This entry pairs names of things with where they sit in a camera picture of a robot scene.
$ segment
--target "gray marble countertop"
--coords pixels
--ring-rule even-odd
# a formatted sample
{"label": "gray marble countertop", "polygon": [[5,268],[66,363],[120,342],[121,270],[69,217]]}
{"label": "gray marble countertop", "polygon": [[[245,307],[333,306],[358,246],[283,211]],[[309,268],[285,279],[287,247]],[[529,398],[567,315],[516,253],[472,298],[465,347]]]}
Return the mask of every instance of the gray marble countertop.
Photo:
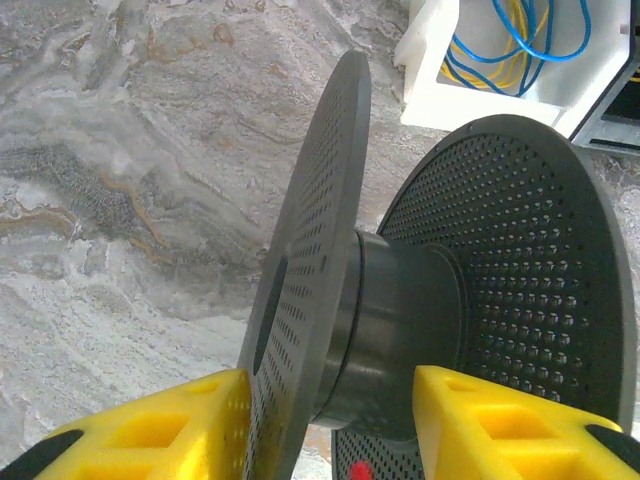
{"label": "gray marble countertop", "polygon": [[[401,3],[0,4],[0,465],[235,365],[302,138],[350,48],[373,76],[359,226],[375,228],[443,136],[399,123]],[[638,280],[640,167],[593,160]],[[330,478],[329,459],[312,428],[295,478]]]}

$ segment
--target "perforated disc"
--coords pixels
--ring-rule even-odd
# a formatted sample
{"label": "perforated disc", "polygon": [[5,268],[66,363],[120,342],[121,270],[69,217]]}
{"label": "perforated disc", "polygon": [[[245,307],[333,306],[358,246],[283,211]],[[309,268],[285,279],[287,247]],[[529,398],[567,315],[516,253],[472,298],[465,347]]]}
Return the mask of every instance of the perforated disc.
{"label": "perforated disc", "polygon": [[289,479],[329,348],[352,241],[369,130],[364,55],[334,70],[298,157],[239,367],[251,372],[245,477]]}
{"label": "perforated disc", "polygon": [[[635,391],[631,279],[605,196],[569,144],[529,119],[490,117],[452,133],[389,209],[386,239],[440,244],[468,295],[456,369],[617,421]],[[417,442],[333,435],[334,478],[356,461],[376,478],[424,478]]]}

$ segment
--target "red object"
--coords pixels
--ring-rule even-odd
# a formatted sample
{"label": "red object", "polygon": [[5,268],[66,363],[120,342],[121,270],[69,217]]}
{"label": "red object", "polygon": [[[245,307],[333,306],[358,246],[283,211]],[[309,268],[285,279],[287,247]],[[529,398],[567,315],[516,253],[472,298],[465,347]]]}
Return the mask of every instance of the red object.
{"label": "red object", "polygon": [[351,480],[373,480],[373,470],[366,462],[351,465]]}

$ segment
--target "ventilation hole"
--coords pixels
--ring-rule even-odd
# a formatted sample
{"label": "ventilation hole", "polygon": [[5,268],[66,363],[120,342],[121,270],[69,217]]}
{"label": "ventilation hole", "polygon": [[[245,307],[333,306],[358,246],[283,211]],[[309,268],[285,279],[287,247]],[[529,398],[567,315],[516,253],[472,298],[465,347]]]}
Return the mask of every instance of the ventilation hole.
{"label": "ventilation hole", "polygon": [[74,480],[145,480],[152,468],[151,465],[85,467]]}
{"label": "ventilation hole", "polygon": [[120,427],[106,446],[110,448],[167,448],[189,422],[189,416],[143,413]]}
{"label": "ventilation hole", "polygon": [[577,452],[543,450],[535,452],[509,451],[506,458],[520,474],[522,480],[601,480],[602,474],[594,471]]}
{"label": "ventilation hole", "polygon": [[494,440],[553,438],[556,435],[535,413],[522,407],[478,407],[473,415]]}
{"label": "ventilation hole", "polygon": [[219,386],[220,382],[218,380],[212,378],[202,378],[188,384],[186,390],[189,393],[193,393],[195,395],[203,395],[205,393],[215,392]]}
{"label": "ventilation hole", "polygon": [[455,392],[474,392],[476,389],[473,385],[469,385],[457,378],[445,379],[447,386]]}

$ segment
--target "white plastic box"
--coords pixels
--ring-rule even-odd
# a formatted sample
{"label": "white plastic box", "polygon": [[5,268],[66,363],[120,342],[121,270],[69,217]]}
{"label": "white plastic box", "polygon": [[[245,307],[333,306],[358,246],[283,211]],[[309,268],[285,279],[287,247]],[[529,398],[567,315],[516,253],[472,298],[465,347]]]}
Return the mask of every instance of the white plastic box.
{"label": "white plastic box", "polygon": [[[509,113],[538,120],[569,138],[629,59],[633,34],[632,0],[587,3],[592,33],[584,53],[568,62],[546,62],[533,87],[515,98],[470,89],[440,73],[454,32],[479,55],[503,53],[508,33],[491,0],[411,0],[409,28],[395,50],[396,65],[406,69],[402,123],[450,131],[478,118]],[[547,5],[548,0],[536,2],[538,18]],[[555,0],[551,53],[575,51],[584,28],[579,0]],[[534,44],[540,51],[544,33]],[[495,69],[457,58],[480,71]]]}

